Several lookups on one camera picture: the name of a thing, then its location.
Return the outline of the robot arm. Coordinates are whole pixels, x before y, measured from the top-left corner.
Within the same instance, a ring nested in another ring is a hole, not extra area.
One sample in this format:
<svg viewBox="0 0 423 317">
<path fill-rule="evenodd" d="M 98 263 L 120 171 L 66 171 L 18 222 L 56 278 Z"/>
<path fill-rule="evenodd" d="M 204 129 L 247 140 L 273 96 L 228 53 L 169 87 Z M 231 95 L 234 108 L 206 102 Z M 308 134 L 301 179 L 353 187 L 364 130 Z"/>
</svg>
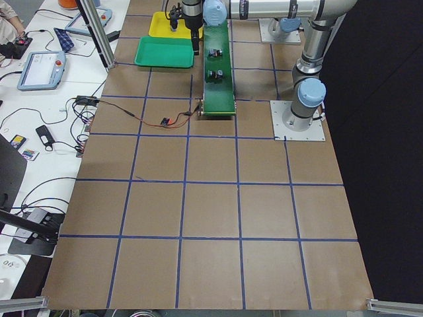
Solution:
<svg viewBox="0 0 423 317">
<path fill-rule="evenodd" d="M 219 22 L 226 19 L 308 18 L 319 26 L 332 26 L 346 14 L 355 1 L 183 1 L 180 18 L 190 30 L 194 55 L 199 54 L 199 29 L 204 21 L 221 11 Z"/>
<path fill-rule="evenodd" d="M 284 124 L 293 131 L 309 129 L 316 109 L 325 99 L 327 89 L 319 76 L 335 22 L 334 19 L 309 21 L 301 57 L 292 71 L 293 100 L 283 114 Z"/>
</svg>

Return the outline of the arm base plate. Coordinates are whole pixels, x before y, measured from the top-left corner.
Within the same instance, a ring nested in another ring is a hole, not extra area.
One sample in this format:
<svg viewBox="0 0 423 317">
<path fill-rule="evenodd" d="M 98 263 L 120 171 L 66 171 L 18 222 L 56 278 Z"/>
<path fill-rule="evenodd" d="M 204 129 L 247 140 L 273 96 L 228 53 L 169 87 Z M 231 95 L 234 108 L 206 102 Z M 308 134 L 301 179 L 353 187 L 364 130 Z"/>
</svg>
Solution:
<svg viewBox="0 0 423 317">
<path fill-rule="evenodd" d="M 300 45 L 300 18 L 261 18 L 261 42 L 270 44 Z"/>
<path fill-rule="evenodd" d="M 271 100 L 270 108 L 274 139 L 277 141 L 325 141 L 319 111 L 308 119 L 295 117 L 289 100 Z"/>
</svg>

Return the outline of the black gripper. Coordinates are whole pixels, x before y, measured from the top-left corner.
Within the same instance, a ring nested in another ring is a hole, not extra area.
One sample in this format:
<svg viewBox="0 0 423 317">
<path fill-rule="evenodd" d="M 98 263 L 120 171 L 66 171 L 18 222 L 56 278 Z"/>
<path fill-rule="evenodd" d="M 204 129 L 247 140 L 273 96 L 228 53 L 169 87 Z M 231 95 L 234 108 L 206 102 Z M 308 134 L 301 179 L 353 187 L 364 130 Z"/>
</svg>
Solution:
<svg viewBox="0 0 423 317">
<path fill-rule="evenodd" d="M 173 5 L 167 11 L 167 19 L 185 21 L 186 27 L 190 30 L 192 39 L 192 49 L 194 55 L 200 54 L 200 28 L 202 27 L 202 1 L 201 0 L 185 0 L 182 3 Z"/>
</svg>

